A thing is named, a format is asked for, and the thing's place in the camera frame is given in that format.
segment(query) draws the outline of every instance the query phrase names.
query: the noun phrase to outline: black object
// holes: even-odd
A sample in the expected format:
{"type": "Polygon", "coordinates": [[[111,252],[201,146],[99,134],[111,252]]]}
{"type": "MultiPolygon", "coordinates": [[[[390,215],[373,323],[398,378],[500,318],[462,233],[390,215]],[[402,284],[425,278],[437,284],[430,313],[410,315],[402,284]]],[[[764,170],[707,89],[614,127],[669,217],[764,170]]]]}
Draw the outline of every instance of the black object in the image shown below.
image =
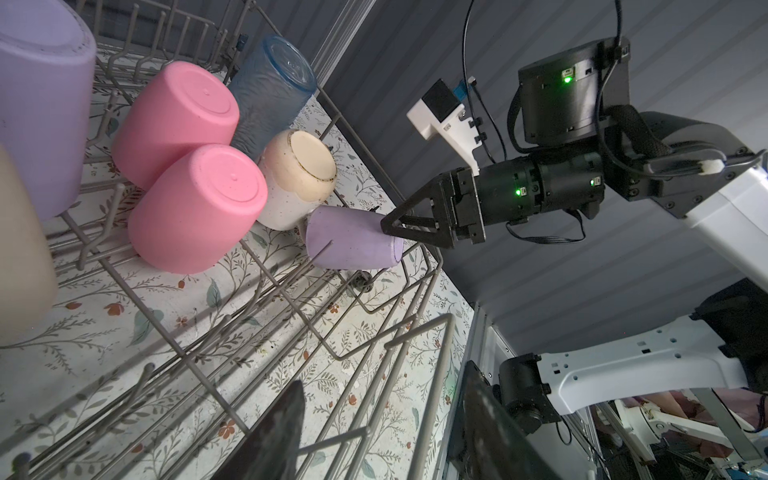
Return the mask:
{"type": "Polygon", "coordinates": [[[261,415],[211,480],[293,480],[303,424],[304,388],[297,380],[261,415]]]}
{"type": "MultiPolygon", "coordinates": [[[[639,113],[629,105],[630,45],[621,38],[621,3],[615,3],[616,37],[580,45],[519,71],[507,127],[513,145],[527,157],[484,167],[474,178],[467,178],[468,170],[438,175],[382,220],[383,232],[453,248],[466,238],[484,242],[485,225],[494,223],[508,222],[514,235],[511,227],[548,211],[574,215],[578,210],[591,220],[606,185],[626,200],[650,198],[685,218],[747,168],[768,161],[765,151],[754,154],[719,125],[639,113]],[[522,148],[515,140],[521,110],[525,138],[538,146],[522,148]],[[722,161],[724,169],[701,175],[701,161],[722,161]],[[411,213],[423,200],[430,201],[431,217],[411,213]]],[[[439,97],[447,96],[446,90],[442,84],[439,97]]],[[[585,237],[515,236],[543,244],[585,237]]]]}
{"type": "Polygon", "coordinates": [[[505,360],[498,367],[502,405],[527,434],[545,423],[562,420],[547,398],[552,393],[549,384],[541,382],[537,367],[540,360],[539,355],[528,353],[505,360]]]}
{"type": "Polygon", "coordinates": [[[448,118],[456,107],[462,104],[442,79],[437,80],[435,84],[427,90],[427,93],[424,94],[422,100],[440,122],[448,118]]]}
{"type": "MultiPolygon", "coordinates": [[[[521,68],[507,120],[510,138],[520,108],[528,143],[558,147],[594,135],[592,111],[603,72],[614,61],[613,44],[613,38],[591,41],[521,68]]],[[[629,103],[627,39],[622,47],[622,62],[603,92],[603,109],[629,103]]]]}
{"type": "MultiPolygon", "coordinates": [[[[531,215],[554,210],[578,209],[592,219],[600,211],[605,195],[602,171],[602,159],[590,141],[489,165],[480,169],[477,177],[468,168],[452,170],[433,178],[384,217],[382,231],[453,248],[457,240],[484,242],[485,225],[516,225],[527,222],[531,215]],[[424,200],[429,200],[432,217],[411,215],[410,210],[424,200]]],[[[530,241],[580,240],[539,237],[530,241]]]]}
{"type": "Polygon", "coordinates": [[[768,391],[768,293],[745,278],[707,297],[691,318],[723,339],[720,350],[741,361],[750,390],[768,391]]]}
{"type": "Polygon", "coordinates": [[[467,362],[448,460],[468,480],[558,480],[499,405],[473,362],[467,362]]]}

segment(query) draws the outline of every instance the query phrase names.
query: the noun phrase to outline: black cable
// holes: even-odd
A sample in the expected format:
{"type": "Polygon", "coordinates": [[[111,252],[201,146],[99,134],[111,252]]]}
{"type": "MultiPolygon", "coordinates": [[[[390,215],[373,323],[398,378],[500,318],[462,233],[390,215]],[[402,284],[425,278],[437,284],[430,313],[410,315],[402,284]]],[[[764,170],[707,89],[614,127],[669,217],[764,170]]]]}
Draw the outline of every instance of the black cable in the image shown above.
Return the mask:
{"type": "Polygon", "coordinates": [[[581,218],[581,214],[578,210],[565,209],[563,210],[568,215],[578,220],[578,226],[581,228],[581,238],[565,238],[565,237],[520,237],[514,231],[512,231],[512,223],[507,222],[507,231],[518,240],[525,240],[526,242],[538,243],[539,245],[562,245],[564,243],[579,243],[587,238],[587,234],[584,232],[584,220],[581,218]]]}
{"type": "MultiPolygon", "coordinates": [[[[464,31],[462,33],[462,73],[464,75],[464,87],[467,90],[467,102],[469,103],[469,115],[472,117],[472,121],[476,123],[477,118],[475,117],[475,107],[474,105],[472,105],[472,91],[469,88],[469,81],[467,80],[467,30],[469,28],[469,14],[472,13],[472,6],[474,4],[475,4],[475,0],[470,0],[469,8],[467,8],[467,16],[464,19],[464,31]]],[[[482,132],[480,131],[479,128],[478,128],[478,134],[482,136],[482,132]]],[[[483,148],[485,149],[485,154],[488,155],[488,159],[495,164],[496,160],[493,159],[491,152],[488,150],[488,146],[485,145],[485,142],[482,140],[481,140],[481,143],[483,148]]]]}
{"type": "MultiPolygon", "coordinates": [[[[509,160],[509,157],[507,157],[507,146],[504,145],[504,138],[502,138],[502,133],[499,131],[498,127],[496,126],[496,120],[494,120],[493,116],[491,116],[491,112],[489,112],[488,109],[485,107],[485,102],[482,100],[482,97],[480,96],[480,90],[478,90],[476,80],[472,82],[472,90],[475,92],[475,95],[477,95],[478,100],[480,101],[480,105],[482,106],[482,109],[485,111],[485,114],[488,115],[488,119],[491,121],[491,125],[493,125],[493,129],[496,130],[496,135],[498,136],[498,142],[502,144],[502,151],[504,152],[504,161],[509,160]]],[[[488,148],[485,147],[485,149],[486,149],[486,153],[488,154],[488,157],[490,157],[491,153],[488,152],[488,148]]]]}
{"type": "Polygon", "coordinates": [[[631,174],[635,174],[639,177],[652,178],[655,180],[663,180],[671,177],[685,177],[685,176],[691,175],[690,169],[682,172],[674,172],[669,174],[648,174],[642,170],[637,170],[625,164],[624,162],[619,161],[619,159],[616,158],[613,152],[608,148],[608,145],[605,143],[604,132],[602,131],[602,129],[600,129],[600,103],[603,100],[603,90],[605,89],[605,85],[608,83],[608,80],[611,79],[611,75],[614,73],[614,69],[616,68],[616,65],[619,64],[619,60],[621,59],[621,26],[623,23],[623,19],[622,19],[623,15],[621,13],[621,0],[614,0],[614,5],[616,7],[616,37],[614,38],[614,62],[611,64],[611,66],[608,69],[608,72],[605,74],[605,78],[603,78],[603,80],[600,82],[600,87],[598,89],[598,97],[594,103],[594,128],[598,133],[598,144],[600,145],[600,149],[605,154],[605,156],[608,157],[608,159],[611,161],[613,165],[619,167],[621,170],[627,171],[628,173],[631,173],[631,174]]]}
{"type": "Polygon", "coordinates": [[[624,14],[621,11],[621,0],[614,0],[614,7],[616,8],[616,38],[614,38],[614,45],[618,47],[621,43],[621,26],[624,23],[624,14]]]}
{"type": "Polygon", "coordinates": [[[512,147],[521,154],[532,154],[536,151],[547,150],[552,147],[521,147],[518,143],[518,139],[515,137],[515,125],[518,122],[518,115],[520,114],[520,87],[515,92],[515,96],[512,97],[512,103],[509,105],[509,111],[507,112],[507,133],[509,133],[509,140],[512,141],[512,147]]]}
{"type": "MultiPolygon", "coordinates": [[[[603,469],[605,470],[608,478],[611,478],[611,471],[608,469],[608,465],[605,463],[605,458],[603,458],[603,455],[600,455],[600,452],[598,452],[594,445],[592,445],[592,442],[589,441],[586,435],[583,435],[582,438],[586,441],[587,445],[589,445],[589,448],[592,450],[592,454],[597,457],[597,459],[600,461],[600,464],[603,465],[603,469]]],[[[590,453],[587,452],[587,449],[585,449],[580,442],[579,445],[581,446],[581,449],[584,450],[584,453],[590,455],[590,453]]]]}
{"type": "Polygon", "coordinates": [[[563,440],[563,435],[560,433],[560,422],[556,422],[554,427],[558,430],[558,437],[560,437],[560,441],[563,442],[563,445],[569,446],[574,441],[574,433],[571,431],[571,426],[565,421],[562,415],[560,415],[560,419],[560,421],[565,424],[565,428],[568,429],[568,442],[563,440]]]}

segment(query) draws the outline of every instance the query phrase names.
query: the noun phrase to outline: beige cup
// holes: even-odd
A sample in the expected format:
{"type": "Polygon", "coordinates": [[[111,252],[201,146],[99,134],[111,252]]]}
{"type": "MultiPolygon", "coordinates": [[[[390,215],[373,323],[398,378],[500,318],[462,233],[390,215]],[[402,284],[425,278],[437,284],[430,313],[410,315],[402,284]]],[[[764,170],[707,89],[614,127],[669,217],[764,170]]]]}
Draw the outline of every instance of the beige cup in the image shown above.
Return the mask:
{"type": "Polygon", "coordinates": [[[0,145],[0,343],[11,343],[51,309],[58,285],[40,220],[0,145]]]}
{"type": "Polygon", "coordinates": [[[322,204],[336,187],[336,162],[319,138],[286,130],[273,138],[257,162],[269,197],[259,223],[290,230],[322,204]]]}

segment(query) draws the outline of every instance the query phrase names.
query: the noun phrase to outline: pink cup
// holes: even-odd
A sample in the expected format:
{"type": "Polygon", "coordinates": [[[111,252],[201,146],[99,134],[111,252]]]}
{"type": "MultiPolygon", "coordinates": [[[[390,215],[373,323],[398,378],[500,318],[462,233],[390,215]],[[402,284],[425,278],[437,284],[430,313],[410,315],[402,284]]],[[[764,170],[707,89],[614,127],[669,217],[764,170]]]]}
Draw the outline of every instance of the pink cup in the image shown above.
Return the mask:
{"type": "Polygon", "coordinates": [[[191,275],[216,264],[253,226],[266,181],[244,153],[205,145],[171,165],[128,219],[128,237],[150,265],[191,275]]]}
{"type": "Polygon", "coordinates": [[[240,110],[210,72],[175,61],[134,102],[112,144],[112,160],[144,190],[176,160],[197,147],[232,141],[240,110]]]}

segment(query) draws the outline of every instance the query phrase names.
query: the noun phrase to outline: cream mug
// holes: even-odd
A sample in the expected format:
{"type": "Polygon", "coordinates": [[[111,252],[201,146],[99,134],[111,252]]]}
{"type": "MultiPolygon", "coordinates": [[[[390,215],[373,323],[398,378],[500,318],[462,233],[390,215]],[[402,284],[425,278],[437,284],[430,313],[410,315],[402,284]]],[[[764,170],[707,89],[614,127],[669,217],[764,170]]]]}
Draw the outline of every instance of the cream mug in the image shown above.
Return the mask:
{"type": "Polygon", "coordinates": [[[285,130],[264,148],[257,162],[269,196],[259,223],[290,230],[322,204],[336,187],[336,162],[317,137],[285,130]]]}

